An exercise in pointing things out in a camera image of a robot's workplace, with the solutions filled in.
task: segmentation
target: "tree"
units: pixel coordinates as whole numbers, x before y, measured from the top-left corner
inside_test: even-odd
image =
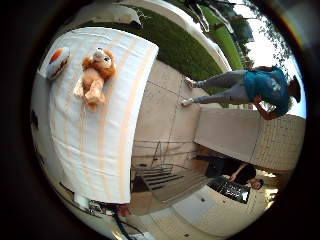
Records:
[[[273,57],[277,65],[287,71],[284,66],[284,62],[292,55],[292,51],[288,44],[285,42],[279,29],[265,15],[263,15],[257,8],[257,6],[252,4],[251,1],[243,0],[243,3],[245,6],[250,8],[251,12],[256,16],[258,20],[263,22],[264,26],[260,27],[259,32],[263,33],[264,36],[273,44],[276,51],[273,54]]]

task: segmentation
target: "concrete wall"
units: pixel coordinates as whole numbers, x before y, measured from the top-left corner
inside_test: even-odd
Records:
[[[266,121],[255,110],[202,107],[195,142],[272,170],[294,169],[305,119],[285,115]]]

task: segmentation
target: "pavement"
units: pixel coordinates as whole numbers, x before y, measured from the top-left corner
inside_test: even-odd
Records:
[[[155,61],[142,99],[136,125],[132,163],[150,165],[173,163],[191,167],[197,144],[193,142],[200,116],[200,105],[180,105],[182,99],[208,95],[203,89],[189,89],[185,76],[172,67]],[[206,104],[221,108],[219,104]]]

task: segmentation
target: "sneaker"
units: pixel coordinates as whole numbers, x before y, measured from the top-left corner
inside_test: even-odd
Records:
[[[193,103],[193,99],[192,98],[184,99],[180,103],[181,103],[181,106],[185,107]]]
[[[184,82],[185,82],[185,84],[187,84],[187,86],[188,86],[189,88],[194,88],[194,87],[196,87],[196,81],[193,81],[193,80],[191,80],[191,79],[188,78],[188,77],[185,77]]]

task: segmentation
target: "striped fabric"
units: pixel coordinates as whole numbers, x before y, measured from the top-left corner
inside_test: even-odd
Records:
[[[52,84],[49,122],[66,185],[89,199],[128,203],[134,132],[158,47],[110,28],[72,30],[53,43],[41,74],[45,74],[52,53],[64,46],[70,48],[70,59]],[[73,88],[82,73],[82,59],[91,56],[97,47],[114,53],[118,71],[103,88],[106,104],[91,112],[73,95]]]

